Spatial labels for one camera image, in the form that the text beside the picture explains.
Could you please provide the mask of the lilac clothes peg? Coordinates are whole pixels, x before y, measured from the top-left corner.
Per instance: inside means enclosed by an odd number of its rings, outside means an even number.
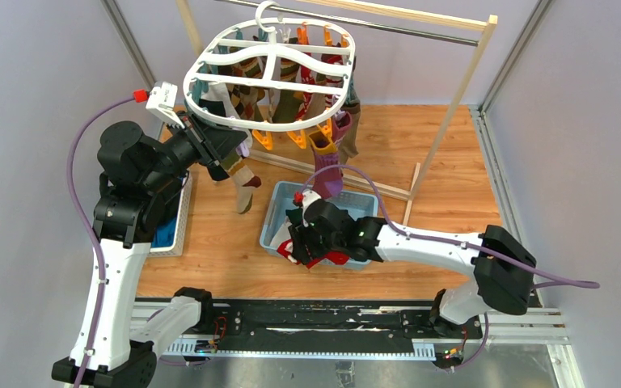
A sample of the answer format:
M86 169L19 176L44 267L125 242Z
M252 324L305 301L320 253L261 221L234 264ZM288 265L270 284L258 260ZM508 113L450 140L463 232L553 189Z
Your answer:
M243 141L237 147L237 153L241 158L248 158L251 153L252 141Z

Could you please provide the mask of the beige striped ribbed sock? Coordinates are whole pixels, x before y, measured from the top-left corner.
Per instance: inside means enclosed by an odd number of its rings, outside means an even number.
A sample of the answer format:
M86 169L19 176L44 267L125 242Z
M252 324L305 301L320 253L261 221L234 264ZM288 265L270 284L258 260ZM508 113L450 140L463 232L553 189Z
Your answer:
M262 184L260 177L253 173L236 150L228 153L221 161L221 166L235 185L236 212L247 213L252 206L254 191Z

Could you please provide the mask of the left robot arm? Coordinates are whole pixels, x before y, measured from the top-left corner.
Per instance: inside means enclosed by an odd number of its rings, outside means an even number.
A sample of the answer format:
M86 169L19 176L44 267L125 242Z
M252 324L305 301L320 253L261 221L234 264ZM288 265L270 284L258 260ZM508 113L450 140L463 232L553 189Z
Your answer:
M92 217L82 222L94 252L82 327L67 357L53 364L55 381L75 387L146 387L158 359L186 331L211 334L212 294L183 287L140 328L130 326L142 267L158 227L178 204L188 170L234 154L240 131L179 112L166 141L132 121L111 124L97 154L103 171Z

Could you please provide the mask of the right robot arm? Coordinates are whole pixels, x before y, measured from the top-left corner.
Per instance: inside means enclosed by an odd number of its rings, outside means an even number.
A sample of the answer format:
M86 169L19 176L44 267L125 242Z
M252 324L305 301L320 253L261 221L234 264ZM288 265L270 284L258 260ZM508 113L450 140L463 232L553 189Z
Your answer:
M482 234L418 230L382 217L353 218L325 200L299 206L288 218L277 250L299 264L405 261L467 276L466 283L444 289L434 299L429 323L439 336L453 335L470 318L490 310L509 315L528 310L536 260L500 226L488 226Z

